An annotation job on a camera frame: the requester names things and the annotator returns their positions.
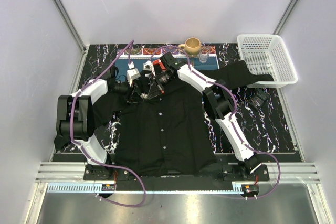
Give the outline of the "black button shirt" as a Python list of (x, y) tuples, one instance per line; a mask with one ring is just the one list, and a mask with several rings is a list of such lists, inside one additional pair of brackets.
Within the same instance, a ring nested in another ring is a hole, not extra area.
[[(232, 92), (270, 75), (253, 75), (244, 61), (200, 73), (223, 80)], [(148, 94), (148, 71), (134, 80), (138, 93)], [(162, 176), (170, 171), (195, 174), (215, 163), (216, 158), (204, 124), (207, 115), (202, 94), (174, 78), (163, 86), (165, 93), (130, 105), (111, 121), (95, 130), (100, 145), (108, 152), (113, 168), (135, 176)]]

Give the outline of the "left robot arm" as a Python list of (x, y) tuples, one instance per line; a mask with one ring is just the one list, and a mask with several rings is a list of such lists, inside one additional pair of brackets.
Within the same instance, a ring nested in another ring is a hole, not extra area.
[(106, 68), (77, 92), (61, 95), (57, 101), (56, 151), (73, 144), (83, 153), (89, 172), (103, 180), (114, 173), (108, 152), (100, 145), (95, 130), (130, 105), (132, 86), (118, 80), (116, 66)]

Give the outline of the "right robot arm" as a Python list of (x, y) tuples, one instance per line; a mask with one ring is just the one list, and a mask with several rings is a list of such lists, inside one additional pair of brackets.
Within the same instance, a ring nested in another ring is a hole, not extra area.
[(234, 150), (239, 176), (244, 180), (256, 176), (261, 161), (237, 122), (237, 101), (225, 82), (207, 77), (192, 67), (189, 61), (176, 59), (171, 53), (164, 54), (160, 63), (163, 66), (160, 75), (155, 74), (153, 62), (148, 60), (143, 64), (143, 70), (149, 72), (149, 78), (157, 86), (159, 93), (163, 94), (163, 86), (174, 78), (186, 82), (201, 93), (206, 114), (224, 131)]

